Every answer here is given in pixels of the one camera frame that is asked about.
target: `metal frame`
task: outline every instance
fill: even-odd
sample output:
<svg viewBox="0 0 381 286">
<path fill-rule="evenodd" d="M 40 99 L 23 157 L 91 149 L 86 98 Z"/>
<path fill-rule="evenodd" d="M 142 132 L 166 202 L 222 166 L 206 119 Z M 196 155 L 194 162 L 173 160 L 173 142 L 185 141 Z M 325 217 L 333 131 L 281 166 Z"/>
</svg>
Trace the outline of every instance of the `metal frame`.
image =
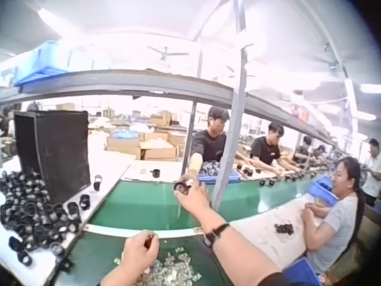
<svg viewBox="0 0 381 286">
<path fill-rule="evenodd" d="M 245 1 L 234 0 L 233 3 L 236 33 L 240 34 L 246 30 Z M 215 210 L 218 210 L 221 205 L 226 186 L 229 183 L 229 176 L 232 173 L 247 96 L 245 92 L 247 79 L 245 65 L 248 62 L 248 57 L 245 47 L 240 47 L 235 53 L 237 59 L 239 59 L 235 70 L 239 71 L 239 74 L 235 77 L 236 83 L 233 90 L 232 115 L 230 116 L 229 130 L 227 131 L 224 153 L 221 159 L 221 168 L 212 194 L 211 202 Z"/>
</svg>

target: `black watch strap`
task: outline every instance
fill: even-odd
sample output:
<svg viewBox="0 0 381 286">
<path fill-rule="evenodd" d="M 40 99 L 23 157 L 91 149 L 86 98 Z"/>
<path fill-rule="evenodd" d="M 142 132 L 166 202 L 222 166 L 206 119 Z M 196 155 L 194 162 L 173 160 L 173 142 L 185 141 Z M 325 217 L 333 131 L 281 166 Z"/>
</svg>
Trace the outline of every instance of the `black watch strap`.
<svg viewBox="0 0 381 286">
<path fill-rule="evenodd" d="M 218 228 L 213 229 L 208 234 L 205 234 L 204 243 L 207 245 L 207 247 L 213 248 L 215 241 L 221 237 L 221 233 L 229 226 L 230 225 L 228 223 L 224 223 L 223 225 L 220 225 Z"/>
</svg>

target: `metal part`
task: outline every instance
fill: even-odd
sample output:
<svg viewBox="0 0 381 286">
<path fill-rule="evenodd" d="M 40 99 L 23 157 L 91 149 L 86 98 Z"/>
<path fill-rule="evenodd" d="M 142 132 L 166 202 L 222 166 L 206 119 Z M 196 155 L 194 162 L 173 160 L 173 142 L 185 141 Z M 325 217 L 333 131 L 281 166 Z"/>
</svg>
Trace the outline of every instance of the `metal part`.
<svg viewBox="0 0 381 286">
<path fill-rule="evenodd" d="M 236 32 L 240 34 L 246 30 L 245 5 L 244 0 L 234 0 L 234 12 L 236 22 Z M 212 194 L 212 206 L 214 210 L 218 210 L 222 202 L 226 186 L 229 183 L 229 176 L 232 172 L 233 162 L 237 151 L 239 132 L 241 131 L 242 115 L 245 111 L 245 103 L 247 93 L 246 88 L 246 68 L 248 57 L 245 48 L 236 51 L 237 68 L 239 71 L 236 77 L 236 86 L 233 90 L 232 115 L 230 117 L 229 130 L 221 159 L 221 169 L 218 173 L 216 185 Z"/>
<path fill-rule="evenodd" d="M 112 94 L 157 97 L 150 91 L 163 91 L 162 97 L 196 100 L 205 104 L 229 108 L 232 104 L 232 88 L 204 79 L 139 70 L 93 70 L 27 83 L 19 88 L 0 91 L 0 105 L 78 95 Z M 279 107 L 254 95 L 246 99 L 245 113 L 267 120 L 275 120 L 319 140 L 333 144 L 316 129 L 291 116 Z"/>
</svg>

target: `blue tray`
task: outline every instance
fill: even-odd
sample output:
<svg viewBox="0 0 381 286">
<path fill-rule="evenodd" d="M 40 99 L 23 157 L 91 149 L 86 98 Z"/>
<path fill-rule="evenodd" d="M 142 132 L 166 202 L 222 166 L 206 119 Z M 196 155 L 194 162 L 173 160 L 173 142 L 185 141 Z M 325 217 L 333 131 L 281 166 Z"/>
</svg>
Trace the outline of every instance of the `blue tray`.
<svg viewBox="0 0 381 286">
<path fill-rule="evenodd" d="M 320 186 L 317 182 L 313 182 L 310 185 L 310 189 L 308 190 L 308 193 L 312 195 L 314 198 L 319 198 L 322 201 L 324 201 L 329 207 L 333 207 L 337 202 L 338 198 L 333 193 L 328 191 L 327 189 L 324 189 L 322 186 Z"/>
<path fill-rule="evenodd" d="M 197 177 L 200 182 L 204 182 L 206 184 L 213 184 L 217 180 L 217 176 L 198 176 Z M 240 174 L 237 171 L 232 171 L 229 176 L 229 183 L 237 183 L 241 179 Z"/>
<path fill-rule="evenodd" d="M 326 184 L 330 188 L 332 187 L 332 180 L 328 176 L 320 177 L 315 182 L 318 184 L 321 184 L 321 183 Z"/>
<path fill-rule="evenodd" d="M 14 86 L 68 72 L 92 70 L 94 60 L 86 53 L 47 41 L 30 53 L 26 62 L 16 67 Z"/>
<path fill-rule="evenodd" d="M 283 274 L 291 283 L 301 282 L 311 286 L 321 286 L 318 276 L 305 257 L 283 270 Z"/>
</svg>

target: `black bin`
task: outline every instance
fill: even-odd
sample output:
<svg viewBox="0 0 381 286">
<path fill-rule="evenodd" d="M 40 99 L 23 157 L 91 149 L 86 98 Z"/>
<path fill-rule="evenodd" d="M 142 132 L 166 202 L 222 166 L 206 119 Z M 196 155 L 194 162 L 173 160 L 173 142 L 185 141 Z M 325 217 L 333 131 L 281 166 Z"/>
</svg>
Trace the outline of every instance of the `black bin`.
<svg viewBox="0 0 381 286">
<path fill-rule="evenodd" d="M 15 112 L 21 169 L 42 175 L 53 203 L 90 185 L 87 111 Z"/>
</svg>

